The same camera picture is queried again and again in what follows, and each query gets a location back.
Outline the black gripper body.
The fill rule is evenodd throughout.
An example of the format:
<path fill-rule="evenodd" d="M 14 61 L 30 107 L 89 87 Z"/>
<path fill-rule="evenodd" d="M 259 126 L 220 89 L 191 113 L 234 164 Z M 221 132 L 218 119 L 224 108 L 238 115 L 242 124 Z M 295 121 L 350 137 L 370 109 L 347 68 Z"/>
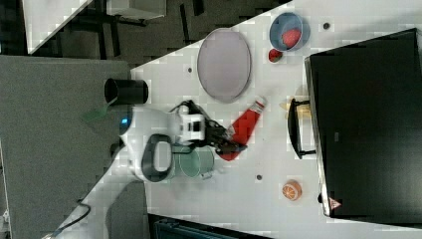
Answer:
<path fill-rule="evenodd" d="M 203 143 L 217 148 L 228 148 L 230 146 L 229 131 L 216 121 L 207 119 Z"/>

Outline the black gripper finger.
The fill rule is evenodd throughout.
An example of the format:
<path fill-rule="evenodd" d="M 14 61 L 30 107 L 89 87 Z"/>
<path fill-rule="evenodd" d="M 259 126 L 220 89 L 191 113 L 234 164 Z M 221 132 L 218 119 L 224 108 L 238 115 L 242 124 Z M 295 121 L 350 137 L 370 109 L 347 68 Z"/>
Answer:
<path fill-rule="evenodd" d="M 230 125 L 224 131 L 225 137 L 232 137 L 235 134 L 235 129 Z"/>
<path fill-rule="evenodd" d="M 221 144 L 218 144 L 215 148 L 217 154 L 229 154 L 235 152 L 241 152 L 247 148 L 246 144 L 241 144 L 238 142 L 228 141 Z"/>

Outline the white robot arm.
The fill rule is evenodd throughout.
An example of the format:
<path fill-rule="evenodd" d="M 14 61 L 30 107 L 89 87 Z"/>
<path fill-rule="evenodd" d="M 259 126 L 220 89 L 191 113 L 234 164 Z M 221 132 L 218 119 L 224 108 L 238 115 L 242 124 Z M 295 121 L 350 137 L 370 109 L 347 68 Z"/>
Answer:
<path fill-rule="evenodd" d="M 171 159 L 175 146 L 182 146 L 185 154 L 203 146 L 213 147 L 218 154 L 247 148 L 191 101 L 168 112 L 135 106 L 120 125 L 122 146 L 112 156 L 110 167 L 64 222 L 42 239 L 108 239 L 109 208 L 132 182 L 167 179 L 173 167 L 160 170 L 155 163 L 162 158 Z"/>

